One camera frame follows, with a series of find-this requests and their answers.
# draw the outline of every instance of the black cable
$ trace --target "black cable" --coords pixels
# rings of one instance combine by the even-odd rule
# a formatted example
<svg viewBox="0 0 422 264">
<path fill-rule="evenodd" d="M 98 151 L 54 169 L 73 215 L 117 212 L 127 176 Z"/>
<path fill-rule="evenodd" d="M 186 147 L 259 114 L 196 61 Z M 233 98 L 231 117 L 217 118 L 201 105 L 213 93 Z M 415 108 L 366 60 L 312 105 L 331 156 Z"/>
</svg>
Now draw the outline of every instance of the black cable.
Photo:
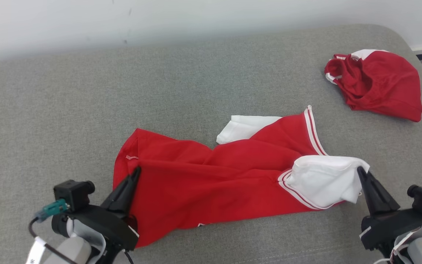
<svg viewBox="0 0 422 264">
<path fill-rule="evenodd" d="M 35 217 L 34 219 L 32 219 L 32 221 L 30 221 L 29 223 L 29 232 L 30 234 L 36 238 L 37 234 L 35 234 L 34 230 L 32 229 L 32 226 L 35 222 L 37 222 L 38 217 Z M 60 251 L 57 251 L 55 248 L 53 248 L 52 246 L 50 246 L 48 243 L 45 244 L 45 248 L 47 248 L 48 250 L 52 251 L 53 254 L 57 255 L 58 257 L 60 257 L 61 259 L 63 259 L 64 261 L 66 261 L 69 264 L 77 264 L 76 262 L 72 261 L 71 259 L 69 259 L 68 257 L 66 257 L 64 254 L 62 254 Z"/>
<path fill-rule="evenodd" d="M 126 255 L 126 257 L 128 258 L 129 262 L 130 262 L 131 264 L 134 264 L 134 263 L 133 263 L 133 260 L 131 259 L 130 255 L 128 254 L 128 251 L 126 251 L 126 250 L 125 250 L 125 255 Z"/>
</svg>

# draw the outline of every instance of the white label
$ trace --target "white label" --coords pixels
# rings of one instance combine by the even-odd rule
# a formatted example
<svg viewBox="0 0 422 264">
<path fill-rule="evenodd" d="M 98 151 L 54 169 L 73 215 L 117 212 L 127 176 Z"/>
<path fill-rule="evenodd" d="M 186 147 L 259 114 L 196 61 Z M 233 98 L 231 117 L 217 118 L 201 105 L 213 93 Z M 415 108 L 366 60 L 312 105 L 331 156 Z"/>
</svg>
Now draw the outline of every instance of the white label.
<svg viewBox="0 0 422 264">
<path fill-rule="evenodd" d="M 46 242 L 43 241 L 40 237 L 35 237 L 34 244 L 30 249 L 29 256 L 27 257 L 27 262 L 25 264 L 39 264 L 42 260 L 43 252 L 45 251 Z"/>
</svg>

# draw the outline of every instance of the gray couch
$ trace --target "gray couch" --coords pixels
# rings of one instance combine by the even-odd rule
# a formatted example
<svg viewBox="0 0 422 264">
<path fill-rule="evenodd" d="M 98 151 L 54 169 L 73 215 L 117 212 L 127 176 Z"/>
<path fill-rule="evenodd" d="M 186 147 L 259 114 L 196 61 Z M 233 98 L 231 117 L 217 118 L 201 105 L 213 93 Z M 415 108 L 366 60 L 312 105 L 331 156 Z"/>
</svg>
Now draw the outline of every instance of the gray couch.
<svg viewBox="0 0 422 264">
<path fill-rule="evenodd" d="M 91 180 L 98 204 L 111 191 L 116 155 L 135 128 L 210 147 L 231 114 L 284 116 L 313 106 L 328 154 L 360 157 L 402 207 L 422 185 L 422 120 L 351 111 L 323 67 L 364 48 L 422 66 L 404 40 L 377 25 L 345 25 L 167 47 L 0 62 L 0 264 L 23 263 L 27 224 L 66 179 Z M 136 264 L 370 264 L 359 240 L 363 197 L 323 212 L 177 230 L 134 251 Z M 36 232 L 62 241 L 50 221 Z M 115 263 L 125 264 L 118 256 Z"/>
</svg>

